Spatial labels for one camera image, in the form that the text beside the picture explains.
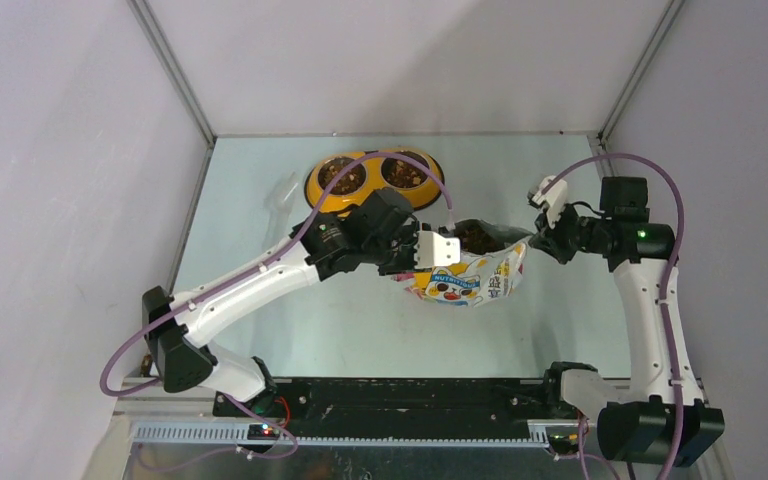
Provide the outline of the colourful pet food bag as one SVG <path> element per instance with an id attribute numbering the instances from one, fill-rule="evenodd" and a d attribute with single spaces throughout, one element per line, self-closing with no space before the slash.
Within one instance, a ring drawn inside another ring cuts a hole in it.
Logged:
<path id="1" fill-rule="evenodd" d="M 461 261 L 429 272 L 391 277 L 419 299 L 443 305 L 477 307 L 509 297 L 523 279 L 533 233 L 479 219 L 455 224 Z"/>

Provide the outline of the clear plastic scoop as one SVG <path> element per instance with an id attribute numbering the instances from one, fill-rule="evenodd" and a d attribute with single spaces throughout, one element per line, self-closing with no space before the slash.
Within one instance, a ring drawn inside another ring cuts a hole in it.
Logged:
<path id="1" fill-rule="evenodd" d="M 280 179 L 266 199 L 270 225 L 279 233 L 283 232 L 293 210 L 295 198 L 299 189 L 299 178 L 296 172 L 291 172 Z"/>

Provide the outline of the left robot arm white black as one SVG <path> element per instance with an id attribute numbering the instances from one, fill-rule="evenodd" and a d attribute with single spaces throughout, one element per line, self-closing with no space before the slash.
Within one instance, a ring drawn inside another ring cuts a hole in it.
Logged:
<path id="1" fill-rule="evenodd" d="M 271 412 L 276 387 L 264 361 L 218 346 L 218 334 L 284 295 L 362 264 L 384 275 L 412 269 L 419 231 L 413 213 L 401 193 L 378 189 L 345 215 L 312 212 L 259 259 L 203 286 L 173 296 L 160 287 L 146 292 L 146 316 L 158 326 L 145 339 L 164 391 L 204 387 L 252 416 Z"/>

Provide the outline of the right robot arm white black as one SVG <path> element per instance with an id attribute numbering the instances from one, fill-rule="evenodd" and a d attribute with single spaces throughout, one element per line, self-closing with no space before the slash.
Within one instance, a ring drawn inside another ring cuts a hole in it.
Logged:
<path id="1" fill-rule="evenodd" d="M 724 433 L 721 410 L 707 405 L 687 355 L 677 305 L 676 235 L 649 220 L 643 178 L 606 177 L 594 216 L 568 202 L 568 185 L 544 178 L 529 194 L 538 209 L 531 247 L 560 264 L 577 253 L 607 262 L 623 306 L 631 361 L 620 389 L 584 363 L 555 361 L 541 392 L 545 411 L 578 410 L 596 424 L 602 455 L 612 461 L 687 468 Z"/>

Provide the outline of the yellow double pet bowl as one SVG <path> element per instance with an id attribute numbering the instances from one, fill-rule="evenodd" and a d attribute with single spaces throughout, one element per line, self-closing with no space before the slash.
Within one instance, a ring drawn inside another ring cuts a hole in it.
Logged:
<path id="1" fill-rule="evenodd" d="M 410 157 L 423 164 L 422 171 L 402 159 L 376 157 L 354 167 L 335 185 L 326 198 L 321 210 L 344 216 L 350 207 L 361 204 L 374 190 L 393 188 L 405 196 L 416 211 L 431 206 L 442 195 L 436 182 L 428 173 L 444 180 L 444 172 L 427 152 L 413 147 L 388 148 L 388 153 Z M 332 155 L 316 164 L 305 180 L 304 194 L 307 204 L 315 206 L 334 176 L 353 160 L 363 156 L 363 151 L 345 152 Z"/>

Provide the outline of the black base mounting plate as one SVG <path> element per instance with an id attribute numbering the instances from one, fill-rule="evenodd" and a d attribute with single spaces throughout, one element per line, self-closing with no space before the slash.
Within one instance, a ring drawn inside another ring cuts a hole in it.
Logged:
<path id="1" fill-rule="evenodd" d="M 576 424 L 553 380 L 519 378 L 283 377 L 241 407 L 216 395 L 216 417 L 259 415 L 304 433 L 525 433 Z"/>

